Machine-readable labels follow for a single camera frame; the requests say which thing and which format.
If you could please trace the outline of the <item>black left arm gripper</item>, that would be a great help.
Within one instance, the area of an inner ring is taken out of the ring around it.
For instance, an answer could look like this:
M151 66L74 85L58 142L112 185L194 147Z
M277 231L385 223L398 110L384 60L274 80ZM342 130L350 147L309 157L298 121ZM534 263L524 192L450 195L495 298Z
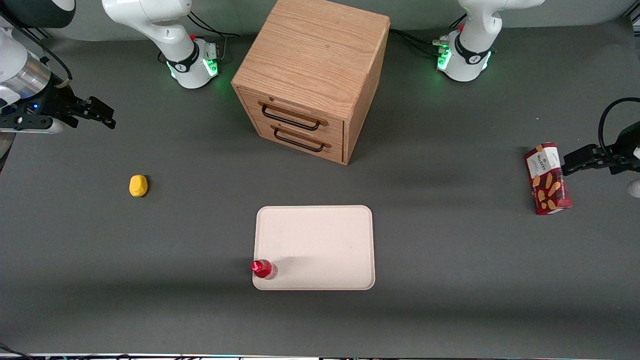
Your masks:
M599 146L595 144L581 146L567 153L563 157L564 164L561 166L563 176L603 168L608 169L612 175L640 171L640 123L637 121L624 128L612 145L604 144L603 131L604 123L601 121L598 125L598 142L603 155Z

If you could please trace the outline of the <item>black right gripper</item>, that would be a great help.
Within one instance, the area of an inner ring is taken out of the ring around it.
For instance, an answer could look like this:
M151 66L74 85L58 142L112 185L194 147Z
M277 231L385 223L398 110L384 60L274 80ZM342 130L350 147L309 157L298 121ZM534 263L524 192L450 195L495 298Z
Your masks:
M52 117L73 129L78 127L76 117L98 121L110 130L116 127L114 110L96 96L80 99L71 86L57 88L47 84L42 91L29 98L6 86L1 87L2 123L28 123L32 117Z

